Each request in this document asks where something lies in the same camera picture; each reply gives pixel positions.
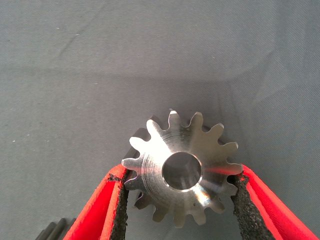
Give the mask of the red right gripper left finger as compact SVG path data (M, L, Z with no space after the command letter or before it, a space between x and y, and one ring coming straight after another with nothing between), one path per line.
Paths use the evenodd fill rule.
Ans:
M124 181L127 169L113 167L102 179L66 233L65 240L124 240L129 192Z

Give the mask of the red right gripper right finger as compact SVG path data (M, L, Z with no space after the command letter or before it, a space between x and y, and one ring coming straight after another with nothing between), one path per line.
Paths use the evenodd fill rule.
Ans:
M236 165L231 199L243 240L317 240L318 237L247 166Z

